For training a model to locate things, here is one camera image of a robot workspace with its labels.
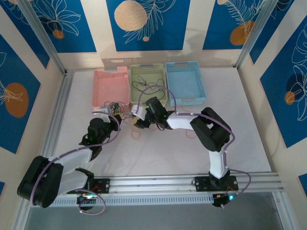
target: robotic arm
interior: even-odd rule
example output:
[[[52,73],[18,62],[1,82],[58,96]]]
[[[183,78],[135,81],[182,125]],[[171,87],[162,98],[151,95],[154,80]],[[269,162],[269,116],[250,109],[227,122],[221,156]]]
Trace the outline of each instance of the robotic arm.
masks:
[[[230,133],[222,126],[200,115],[178,115],[175,111],[167,111],[156,97],[149,99],[146,105],[147,108],[139,107],[139,109],[137,109],[137,105],[133,106],[132,114],[139,118],[134,125],[142,129],[156,124],[161,130],[177,128],[194,130],[203,146],[209,150],[211,163],[209,177],[195,178],[196,183],[202,184],[202,187],[196,186],[197,191],[227,191],[228,184],[233,184],[233,181],[236,180],[234,176],[230,176],[230,172],[226,169],[222,151],[222,147],[230,140]],[[207,107],[202,110],[201,114],[213,118],[230,129],[213,109]],[[120,116],[116,115],[115,118],[120,124]],[[59,163],[50,165],[35,190],[33,201],[36,205],[48,207],[57,195],[74,190],[76,186],[92,190],[96,186],[101,188],[104,185],[104,192],[108,193],[108,179],[108,181],[102,181],[102,179],[95,181],[93,173],[81,168],[84,163],[92,161],[98,156],[102,150],[101,144],[110,138],[111,132],[118,131],[119,127],[115,119],[110,116],[108,119],[109,122],[104,122],[101,118],[94,118],[90,121],[88,133],[83,136],[79,144],[81,149],[82,146],[91,146],[89,149],[82,149],[68,157],[61,158]],[[32,161],[18,187],[17,194],[19,196],[30,200],[38,176],[51,162],[50,160],[38,156]]]
[[[227,169],[224,164],[222,147],[230,140],[229,132],[204,117],[178,116],[174,111],[167,111],[156,97],[149,99],[146,105],[147,108],[139,107],[138,112],[136,112],[137,105],[132,107],[132,114],[140,118],[134,124],[136,127],[149,128],[151,124],[157,124],[162,129],[194,130],[202,145],[209,150],[211,176],[220,180],[226,175]],[[230,129],[229,125],[212,108],[205,108],[201,114],[221,122]]]

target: white robotic arm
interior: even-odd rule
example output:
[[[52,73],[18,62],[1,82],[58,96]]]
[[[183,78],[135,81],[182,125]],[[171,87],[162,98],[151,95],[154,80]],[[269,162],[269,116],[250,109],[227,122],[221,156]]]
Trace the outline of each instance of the white robotic arm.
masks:
[[[140,118],[142,121],[145,121],[147,110],[143,107],[139,107],[138,112],[137,105],[132,107],[132,114]],[[172,113],[167,118],[167,123],[171,129],[189,129],[194,130],[191,121],[195,117],[192,115],[181,115],[178,116],[176,113]],[[224,165],[224,153],[223,151],[209,151],[210,157],[210,173],[217,179],[221,179],[227,173],[227,169]]]

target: blue basket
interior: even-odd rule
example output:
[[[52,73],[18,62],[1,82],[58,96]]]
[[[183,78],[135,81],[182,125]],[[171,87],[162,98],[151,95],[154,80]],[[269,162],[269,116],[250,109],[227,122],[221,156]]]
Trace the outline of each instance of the blue basket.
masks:
[[[168,88],[177,104],[194,105],[205,101],[207,93],[197,61],[167,62],[165,67]],[[172,95],[169,98],[171,106],[174,106]]]

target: wall mural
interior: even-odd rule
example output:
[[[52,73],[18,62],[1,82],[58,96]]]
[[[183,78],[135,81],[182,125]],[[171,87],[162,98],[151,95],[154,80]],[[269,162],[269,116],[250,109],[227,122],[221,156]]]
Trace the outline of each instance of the wall mural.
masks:
[[[182,50],[190,0],[106,0],[117,51]]]
[[[0,35],[0,147],[16,153],[40,82]]]
[[[5,186],[5,183],[0,181],[0,199],[1,199],[2,191],[4,190],[4,186]]]
[[[50,60],[49,55],[39,42],[35,33],[29,26],[28,21],[25,19],[23,13],[21,13],[19,7],[16,5],[15,0],[0,0],[0,5],[7,13],[8,17],[14,23],[21,35],[24,37],[30,48],[33,50],[37,58],[42,65],[46,68]]]
[[[261,34],[259,35],[255,45],[250,51],[250,57],[253,63],[256,63],[260,54],[264,50],[265,46],[269,42],[270,38],[274,34],[275,30],[279,26],[280,22],[283,20],[284,16],[290,9],[294,0],[279,0],[275,6],[275,9],[271,13],[267,23],[262,29]]]
[[[241,49],[266,0],[216,0],[203,49]]]
[[[1,1],[14,6],[11,17],[19,19],[19,23],[23,23],[22,27],[28,25],[20,9],[15,5],[15,0]],[[30,2],[59,53],[96,52],[80,0],[30,0]]]
[[[286,146],[306,138],[307,17],[260,80]]]

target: pink basket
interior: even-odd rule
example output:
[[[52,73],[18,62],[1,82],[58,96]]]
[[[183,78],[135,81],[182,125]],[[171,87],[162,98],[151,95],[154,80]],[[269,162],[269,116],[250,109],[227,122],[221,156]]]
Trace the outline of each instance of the pink basket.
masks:
[[[130,103],[128,68],[117,67],[117,71],[96,69],[93,84],[93,108],[110,105],[112,102],[122,102],[125,109]]]

